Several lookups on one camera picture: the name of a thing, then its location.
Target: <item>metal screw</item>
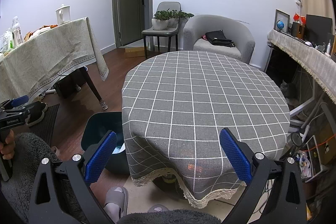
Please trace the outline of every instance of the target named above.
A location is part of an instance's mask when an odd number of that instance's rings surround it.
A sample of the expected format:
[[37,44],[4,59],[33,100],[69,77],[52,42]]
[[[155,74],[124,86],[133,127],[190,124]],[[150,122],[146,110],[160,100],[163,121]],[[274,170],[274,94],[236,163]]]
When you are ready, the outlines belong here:
[[255,157],[258,159],[258,160],[262,160],[264,158],[264,155],[262,153],[256,153]]
[[80,154],[73,155],[72,160],[73,161],[79,161],[82,158]]
[[49,162],[49,159],[48,158],[44,158],[43,160],[42,160],[42,164],[47,164]]
[[294,160],[293,158],[288,158],[287,161],[288,161],[290,164],[295,163],[295,160]]

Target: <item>white vase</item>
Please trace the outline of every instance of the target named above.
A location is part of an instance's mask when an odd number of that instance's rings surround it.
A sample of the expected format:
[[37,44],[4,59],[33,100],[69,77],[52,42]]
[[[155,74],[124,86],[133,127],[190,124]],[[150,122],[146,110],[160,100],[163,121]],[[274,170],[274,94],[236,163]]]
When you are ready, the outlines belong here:
[[156,31],[165,30],[168,27],[169,20],[158,20],[152,18],[152,26]]
[[168,28],[176,28],[179,24],[178,18],[171,18],[169,19]]

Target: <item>orange cable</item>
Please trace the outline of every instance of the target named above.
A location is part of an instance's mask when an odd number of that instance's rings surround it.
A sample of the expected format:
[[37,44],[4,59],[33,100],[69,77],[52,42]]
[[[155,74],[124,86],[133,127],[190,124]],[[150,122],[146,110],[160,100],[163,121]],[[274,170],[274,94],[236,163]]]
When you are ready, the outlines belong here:
[[318,144],[317,146],[314,146],[313,148],[310,148],[309,150],[301,150],[303,152],[309,152],[312,151],[315,148],[318,148],[319,146],[321,146],[322,144],[327,143],[328,141],[330,141],[332,138],[334,138],[336,136],[336,134],[334,134],[333,136],[331,136],[328,140],[324,141],[323,143]]

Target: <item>picture frame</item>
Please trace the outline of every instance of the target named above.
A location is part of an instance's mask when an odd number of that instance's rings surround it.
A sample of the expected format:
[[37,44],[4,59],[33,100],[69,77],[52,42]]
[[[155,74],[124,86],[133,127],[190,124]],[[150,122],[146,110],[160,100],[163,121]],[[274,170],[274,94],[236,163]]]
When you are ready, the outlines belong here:
[[277,22],[281,20],[284,23],[284,28],[282,29],[282,32],[287,33],[288,32],[288,26],[289,26],[289,20],[290,20],[290,15],[280,11],[280,10],[275,10],[275,19],[274,19],[274,27],[273,30],[280,31],[280,29],[277,27]]

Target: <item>chair leg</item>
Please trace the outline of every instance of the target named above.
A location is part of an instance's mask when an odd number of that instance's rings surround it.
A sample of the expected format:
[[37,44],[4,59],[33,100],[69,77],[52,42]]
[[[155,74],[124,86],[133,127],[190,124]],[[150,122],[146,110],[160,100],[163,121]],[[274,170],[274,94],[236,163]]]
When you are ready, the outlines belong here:
[[157,37],[157,49],[159,50],[160,53],[160,37]]
[[145,36],[143,37],[143,46],[145,48],[145,57],[147,59],[148,58],[148,56],[147,56],[147,43],[146,43],[146,37]]
[[168,37],[168,52],[170,52],[171,37]]
[[178,34],[175,36],[175,42],[176,42],[176,51],[178,51],[179,50],[179,35]]

